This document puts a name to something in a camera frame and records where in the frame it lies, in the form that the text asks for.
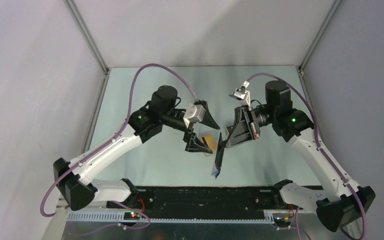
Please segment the black card holder wallet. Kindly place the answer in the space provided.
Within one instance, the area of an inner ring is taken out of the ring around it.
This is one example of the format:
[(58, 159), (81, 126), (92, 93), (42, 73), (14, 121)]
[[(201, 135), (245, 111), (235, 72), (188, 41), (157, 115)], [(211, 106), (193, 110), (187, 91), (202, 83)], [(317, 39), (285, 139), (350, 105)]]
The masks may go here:
[(221, 172), (225, 148), (226, 148), (226, 141), (223, 140), (223, 134), (220, 133), (218, 138), (217, 148), (216, 148), (215, 159), (214, 159), (214, 163), (211, 171), (211, 175), (215, 179), (218, 178)]

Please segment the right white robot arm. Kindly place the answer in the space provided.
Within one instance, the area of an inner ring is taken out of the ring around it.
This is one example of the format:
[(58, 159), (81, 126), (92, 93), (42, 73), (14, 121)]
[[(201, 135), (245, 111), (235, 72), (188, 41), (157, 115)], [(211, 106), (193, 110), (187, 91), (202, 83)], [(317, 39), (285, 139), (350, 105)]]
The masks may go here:
[(241, 102), (234, 110), (233, 127), (226, 140), (217, 147), (215, 166), (221, 169), (223, 152), (261, 135), (261, 128), (271, 126), (274, 132), (296, 149), (318, 179), (322, 189), (312, 190), (285, 179), (274, 185), (271, 204), (284, 209), (289, 204), (317, 215), (331, 232), (362, 219), (376, 194), (370, 186), (362, 186), (340, 166), (316, 132), (313, 120), (293, 106), (287, 83), (272, 80), (265, 85), (264, 104), (251, 106), (249, 82), (232, 91), (230, 96)]

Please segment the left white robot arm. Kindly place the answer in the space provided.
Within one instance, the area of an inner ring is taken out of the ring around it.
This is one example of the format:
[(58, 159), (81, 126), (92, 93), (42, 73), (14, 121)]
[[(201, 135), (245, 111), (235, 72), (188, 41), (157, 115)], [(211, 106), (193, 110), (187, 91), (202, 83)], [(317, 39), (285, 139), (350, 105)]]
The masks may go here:
[(109, 201), (119, 202), (125, 208), (136, 206), (138, 191), (129, 179), (109, 181), (96, 177), (119, 157), (159, 134), (163, 126), (184, 133), (185, 151), (211, 154), (213, 151), (194, 132), (195, 123), (220, 128), (210, 114), (208, 103), (196, 100), (183, 109), (177, 108), (180, 100), (174, 87), (160, 86), (144, 106), (129, 116), (121, 132), (71, 161), (56, 160), (53, 164), (56, 186), (68, 207), (79, 211), (91, 203)]

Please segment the clear plastic card tray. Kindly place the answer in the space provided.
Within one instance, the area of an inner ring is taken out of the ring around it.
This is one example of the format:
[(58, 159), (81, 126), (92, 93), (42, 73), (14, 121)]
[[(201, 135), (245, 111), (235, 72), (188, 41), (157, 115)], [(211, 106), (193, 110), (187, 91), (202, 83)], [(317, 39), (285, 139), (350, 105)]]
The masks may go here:
[(228, 137), (233, 130), (233, 125), (226, 125), (222, 129), (212, 129), (207, 131), (201, 131), (198, 134), (199, 139), (212, 150), (212, 154), (215, 154), (217, 151), (219, 135), (225, 135)]

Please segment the orange credit card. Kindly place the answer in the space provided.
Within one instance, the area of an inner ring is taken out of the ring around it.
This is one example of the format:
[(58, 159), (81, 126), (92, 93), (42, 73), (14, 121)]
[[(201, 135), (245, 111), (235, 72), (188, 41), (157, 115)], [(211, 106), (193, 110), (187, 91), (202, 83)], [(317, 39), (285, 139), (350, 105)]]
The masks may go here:
[(201, 137), (202, 142), (212, 151), (217, 149), (216, 141), (211, 134)]

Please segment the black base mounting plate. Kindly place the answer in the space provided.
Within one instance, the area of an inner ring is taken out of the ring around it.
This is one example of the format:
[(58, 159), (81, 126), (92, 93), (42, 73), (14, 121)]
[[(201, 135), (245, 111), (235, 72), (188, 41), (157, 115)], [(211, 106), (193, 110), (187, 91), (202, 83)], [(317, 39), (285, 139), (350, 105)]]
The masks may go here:
[(264, 212), (291, 212), (270, 186), (139, 186), (122, 202), (152, 220), (263, 220)]

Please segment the right controller board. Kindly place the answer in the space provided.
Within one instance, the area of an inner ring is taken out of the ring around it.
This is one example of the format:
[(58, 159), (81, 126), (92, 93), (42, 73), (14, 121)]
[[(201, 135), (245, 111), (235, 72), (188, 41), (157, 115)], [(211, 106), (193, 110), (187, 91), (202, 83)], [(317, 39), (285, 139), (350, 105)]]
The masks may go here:
[(273, 226), (277, 230), (289, 230), (292, 226), (292, 217), (275, 217), (273, 219)]

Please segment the controller board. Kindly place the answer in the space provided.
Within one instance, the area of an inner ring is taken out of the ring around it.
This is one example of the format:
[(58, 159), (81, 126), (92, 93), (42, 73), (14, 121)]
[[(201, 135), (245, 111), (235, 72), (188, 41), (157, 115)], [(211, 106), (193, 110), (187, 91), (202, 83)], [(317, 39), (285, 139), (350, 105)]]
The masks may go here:
[(275, 217), (273, 219), (273, 226), (277, 230), (289, 230), (292, 226), (292, 217)]
[(137, 221), (137, 220), (140, 220), (141, 218), (142, 216), (139, 213), (133, 212), (133, 211), (125, 212), (123, 214), (124, 221)]

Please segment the left controller board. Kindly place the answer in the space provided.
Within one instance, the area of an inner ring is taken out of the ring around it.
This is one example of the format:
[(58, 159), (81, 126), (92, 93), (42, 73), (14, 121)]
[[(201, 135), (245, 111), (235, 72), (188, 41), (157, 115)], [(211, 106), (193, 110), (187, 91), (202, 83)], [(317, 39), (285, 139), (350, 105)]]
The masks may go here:
[(139, 213), (133, 212), (133, 211), (125, 212), (123, 214), (124, 221), (137, 221), (137, 220), (140, 220), (141, 218), (142, 216)]

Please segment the right aluminium frame post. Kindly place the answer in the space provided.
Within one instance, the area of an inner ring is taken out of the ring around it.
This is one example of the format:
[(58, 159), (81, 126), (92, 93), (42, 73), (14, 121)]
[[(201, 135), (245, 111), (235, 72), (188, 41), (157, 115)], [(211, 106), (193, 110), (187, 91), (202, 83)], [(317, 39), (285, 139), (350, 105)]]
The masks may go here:
[(326, 16), (324, 17), (319, 29), (316, 32), (315, 37), (313, 38), (309, 48), (307, 49), (300, 65), (298, 66), (299, 73), (303, 76), (305, 72), (305, 68), (307, 67), (312, 55), (316, 51), (319, 43), (321, 42), (323, 36), (325, 35), (325, 32), (327, 31), (328, 27), (330, 26), (332, 20), (336, 16), (337, 12), (339, 11), (341, 5), (343, 3), (343, 0), (334, 0), (332, 5), (330, 6)]

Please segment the aluminium frame post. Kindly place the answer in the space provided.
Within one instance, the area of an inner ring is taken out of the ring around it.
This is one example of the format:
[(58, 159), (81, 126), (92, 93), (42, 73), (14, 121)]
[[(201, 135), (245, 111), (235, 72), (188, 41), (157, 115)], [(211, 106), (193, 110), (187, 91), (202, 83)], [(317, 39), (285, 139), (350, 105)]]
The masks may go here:
[(337, 12), (339, 11), (341, 5), (343, 3), (343, 0), (334, 0), (332, 5), (330, 6), (326, 16), (324, 17), (319, 29), (316, 32), (315, 37), (313, 38), (309, 48), (307, 49), (300, 65), (298, 66), (299, 73), (303, 76), (305, 72), (305, 68), (307, 67), (312, 55), (316, 51), (319, 43), (321, 42), (323, 36), (325, 35), (325, 32), (327, 31), (328, 27), (330, 26), (332, 20), (336, 16)]
[(106, 75), (109, 72), (109, 67), (106, 64), (98, 45), (96, 44), (76, 2), (74, 0), (63, 0), (68, 12), (70, 13), (74, 23), (76, 24), (80, 34), (85, 40), (91, 54), (98, 63), (101, 71)]

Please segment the left aluminium frame post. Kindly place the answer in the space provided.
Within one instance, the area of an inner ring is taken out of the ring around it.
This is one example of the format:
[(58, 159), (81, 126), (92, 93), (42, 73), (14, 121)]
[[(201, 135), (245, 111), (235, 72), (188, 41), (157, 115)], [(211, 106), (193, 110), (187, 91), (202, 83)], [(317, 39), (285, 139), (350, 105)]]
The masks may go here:
[(98, 45), (96, 44), (76, 2), (74, 0), (63, 0), (68, 12), (70, 13), (74, 23), (76, 24), (80, 34), (85, 40), (91, 54), (98, 63), (101, 71), (106, 75), (109, 72), (109, 67), (106, 64)]

